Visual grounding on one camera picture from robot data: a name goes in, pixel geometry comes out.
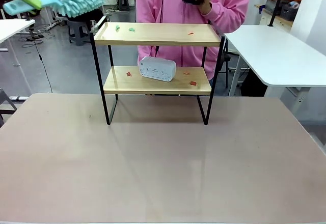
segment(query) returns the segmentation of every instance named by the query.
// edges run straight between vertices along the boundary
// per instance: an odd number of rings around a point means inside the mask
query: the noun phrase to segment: sleeve
[[[210,20],[222,33],[236,31],[245,21],[249,0],[225,0],[221,3],[211,3],[211,11],[203,15]]]
[[[155,23],[154,0],[136,0],[137,22]],[[138,46],[139,59],[151,55],[151,46]]]

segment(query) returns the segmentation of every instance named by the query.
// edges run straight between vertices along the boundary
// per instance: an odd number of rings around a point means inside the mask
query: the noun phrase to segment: table leg
[[[296,95],[295,102],[291,108],[291,112],[295,115],[297,111],[299,110],[301,104],[307,97],[308,93],[310,91],[310,88],[301,88],[298,94]]]
[[[269,86],[266,90],[265,97],[280,98],[284,93],[285,88],[283,87],[271,87]]]
[[[232,85],[231,85],[229,97],[234,96],[235,89],[236,89],[236,86],[238,84],[239,76],[240,76],[240,73],[241,73],[241,66],[242,66],[242,64],[244,62],[245,62],[245,60],[241,56],[239,56],[238,64],[236,66],[235,73],[234,73],[233,80],[232,80]]]
[[[18,61],[18,58],[17,58],[16,53],[15,53],[15,50],[14,50],[12,44],[11,44],[10,38],[7,39],[7,43],[8,43],[8,45],[9,45],[9,48],[11,49],[12,54],[14,55],[14,62],[13,62],[13,65],[14,65],[15,67],[17,67],[17,68],[19,69],[19,71],[21,72],[21,76],[22,76],[22,78],[24,79],[25,89],[27,90],[28,95],[31,95],[31,94],[32,94],[32,90],[31,90],[30,84],[29,84],[29,82],[27,81],[27,78],[26,78],[26,76],[25,76],[25,73],[24,73],[24,71],[23,71],[23,69],[22,69],[22,67],[21,67],[21,65],[20,65],[20,63],[19,63],[19,61]]]

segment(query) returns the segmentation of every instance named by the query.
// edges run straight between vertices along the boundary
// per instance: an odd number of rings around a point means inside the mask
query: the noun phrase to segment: beige tabletop
[[[122,95],[107,126],[100,95],[38,94],[0,129],[0,221],[325,220],[326,158],[277,99],[204,126],[195,97]]]

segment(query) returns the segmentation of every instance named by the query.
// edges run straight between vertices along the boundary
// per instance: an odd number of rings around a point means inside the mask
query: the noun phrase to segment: black storage bin
[[[281,11],[281,17],[288,21],[294,21],[298,10],[299,9],[291,8],[288,4],[283,5]]]

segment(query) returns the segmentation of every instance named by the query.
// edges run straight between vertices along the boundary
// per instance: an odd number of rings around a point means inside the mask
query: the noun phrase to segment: top shelf
[[[94,37],[99,45],[219,46],[221,39],[208,24],[106,22]]]

